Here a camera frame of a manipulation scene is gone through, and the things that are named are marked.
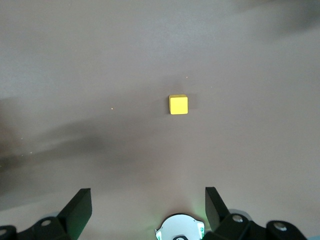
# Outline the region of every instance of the screw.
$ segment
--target screw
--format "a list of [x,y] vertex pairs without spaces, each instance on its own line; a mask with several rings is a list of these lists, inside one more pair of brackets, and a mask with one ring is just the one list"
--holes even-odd
[[7,229],[0,230],[0,236],[5,235],[7,233]]
[[276,229],[278,229],[278,230],[280,230],[280,231],[287,231],[287,227],[283,224],[283,223],[281,223],[281,222],[275,222],[274,224],[274,227],[276,228]]
[[233,215],[232,219],[237,223],[242,223],[244,221],[240,215]]
[[51,223],[51,220],[45,220],[41,223],[41,226],[44,227],[44,226],[48,226],[49,224]]

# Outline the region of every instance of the black bracket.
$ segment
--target black bracket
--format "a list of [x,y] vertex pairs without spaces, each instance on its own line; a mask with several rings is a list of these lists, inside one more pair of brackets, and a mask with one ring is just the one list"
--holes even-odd
[[92,214],[90,188],[83,188],[57,217],[46,217],[17,233],[12,225],[0,226],[0,240],[77,240]]
[[215,187],[205,188],[205,214],[212,231],[202,240],[307,240],[289,222],[273,220],[264,228],[241,214],[231,214]]

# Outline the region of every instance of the yellow cube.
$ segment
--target yellow cube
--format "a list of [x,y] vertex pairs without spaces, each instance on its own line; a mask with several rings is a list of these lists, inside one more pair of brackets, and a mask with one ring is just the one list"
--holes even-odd
[[188,97],[184,94],[170,95],[169,108],[172,115],[188,113]]

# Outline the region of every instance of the cube top face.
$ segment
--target cube top face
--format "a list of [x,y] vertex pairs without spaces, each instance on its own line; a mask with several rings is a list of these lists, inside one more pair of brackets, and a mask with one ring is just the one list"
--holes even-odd
[[184,94],[169,96],[169,108],[172,115],[188,113],[188,97]]

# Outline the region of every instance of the gray floor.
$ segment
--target gray floor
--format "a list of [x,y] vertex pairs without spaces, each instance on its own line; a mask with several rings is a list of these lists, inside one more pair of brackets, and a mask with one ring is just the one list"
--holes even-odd
[[[205,187],[320,235],[320,1],[0,2],[0,225],[91,187],[81,240],[155,239]],[[189,97],[170,115],[168,95]]]

